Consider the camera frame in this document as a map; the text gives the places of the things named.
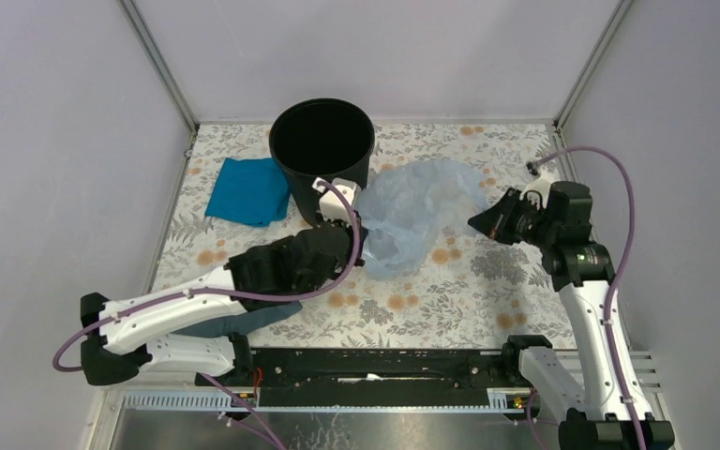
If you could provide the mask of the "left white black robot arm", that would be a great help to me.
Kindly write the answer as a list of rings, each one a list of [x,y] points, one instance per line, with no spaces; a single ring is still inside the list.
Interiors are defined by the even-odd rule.
[[[99,292],[80,300],[87,382],[108,386],[145,371],[193,371],[240,385],[252,376],[246,332],[217,337],[180,335],[209,320],[258,312],[317,297],[362,265],[364,227],[323,224],[271,244],[251,247],[189,282],[127,300]]]

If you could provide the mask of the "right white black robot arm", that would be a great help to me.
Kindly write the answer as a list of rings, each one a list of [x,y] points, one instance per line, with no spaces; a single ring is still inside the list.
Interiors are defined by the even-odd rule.
[[[507,189],[469,218],[471,228],[500,244],[539,249],[570,320],[583,381],[541,336],[509,338],[500,372],[509,384],[532,385],[558,422],[562,449],[670,449],[674,429],[655,417],[627,349],[613,262],[592,239],[592,207],[588,187],[539,179],[524,191]]]

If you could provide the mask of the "black plastic trash bin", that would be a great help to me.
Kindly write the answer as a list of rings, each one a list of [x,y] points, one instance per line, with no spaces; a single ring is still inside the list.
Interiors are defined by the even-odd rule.
[[[317,177],[368,185],[376,130],[358,106],[338,98],[314,98],[282,112],[269,134],[273,160],[283,171],[302,219],[317,223]]]

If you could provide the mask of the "light blue trash bag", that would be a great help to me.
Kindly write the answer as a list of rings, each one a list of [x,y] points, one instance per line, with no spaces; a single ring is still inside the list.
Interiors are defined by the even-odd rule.
[[[451,159],[380,172],[356,201],[367,229],[363,260],[369,277],[415,273],[444,230],[472,234],[467,220],[489,208],[484,181],[480,171]]]

